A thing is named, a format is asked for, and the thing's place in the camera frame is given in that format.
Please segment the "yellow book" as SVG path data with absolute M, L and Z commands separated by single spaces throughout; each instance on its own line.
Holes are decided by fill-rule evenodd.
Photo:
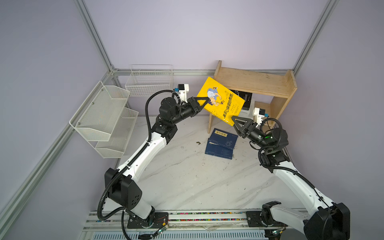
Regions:
M 238 116 L 245 103 L 241 97 L 211 77 L 207 78 L 197 97 L 210 98 L 210 103 L 204 109 L 230 126 L 234 125 L 232 116 Z

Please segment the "white book with photo cover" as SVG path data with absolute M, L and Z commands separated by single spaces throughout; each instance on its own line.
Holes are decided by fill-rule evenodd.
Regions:
M 254 108 L 255 108 L 255 102 L 251 100 L 249 109 L 248 110 L 242 109 L 239 113 L 239 117 L 253 118 Z

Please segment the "black book with gold text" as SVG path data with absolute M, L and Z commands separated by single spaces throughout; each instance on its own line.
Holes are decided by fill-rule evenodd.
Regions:
M 251 101 L 252 101 L 252 93 L 249 92 L 242 92 L 238 90 L 231 90 L 233 93 L 241 97 L 245 103 L 243 104 L 242 110 L 248 111 L 251 107 Z

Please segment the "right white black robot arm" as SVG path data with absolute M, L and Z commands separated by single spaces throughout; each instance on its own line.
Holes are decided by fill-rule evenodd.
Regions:
M 267 118 L 259 124 L 237 116 L 233 116 L 232 121 L 238 136 L 259 146 L 260 165 L 282 180 L 307 211 L 303 214 L 283 206 L 279 201 L 272 201 L 262 206 L 261 224 L 266 227 L 274 223 L 284 224 L 301 232 L 308 240 L 348 240 L 349 208 L 323 195 L 295 168 L 283 151 L 289 141 L 282 124 L 273 118 Z

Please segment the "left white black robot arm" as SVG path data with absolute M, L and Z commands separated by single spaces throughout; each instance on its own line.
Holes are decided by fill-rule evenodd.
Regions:
M 134 214 L 148 225 L 153 221 L 155 209 L 142 200 L 142 190 L 137 182 L 153 160 L 174 137 L 177 123 L 196 116 L 209 103 L 208 97 L 191 97 L 182 101 L 175 91 L 161 101 L 159 115 L 154 125 L 146 116 L 148 138 L 135 153 L 117 169 L 105 173 L 106 188 L 98 203 L 97 217 L 104 221 L 119 211 Z

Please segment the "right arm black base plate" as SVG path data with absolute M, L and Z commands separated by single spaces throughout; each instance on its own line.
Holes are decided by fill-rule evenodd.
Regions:
M 271 227 L 286 227 L 285 224 L 276 222 L 275 220 L 265 220 L 263 218 L 262 211 L 246 211 L 246 219 L 248 223 L 248 227 L 255 228 L 255 227 L 264 227 L 264 228 L 271 228 Z

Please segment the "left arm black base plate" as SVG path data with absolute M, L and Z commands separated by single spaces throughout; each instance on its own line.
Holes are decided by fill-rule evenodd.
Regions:
M 146 219 L 134 215 L 129 217 L 126 227 L 128 229 L 160 229 L 168 223 L 168 220 L 169 214 L 166 212 L 154 212 Z

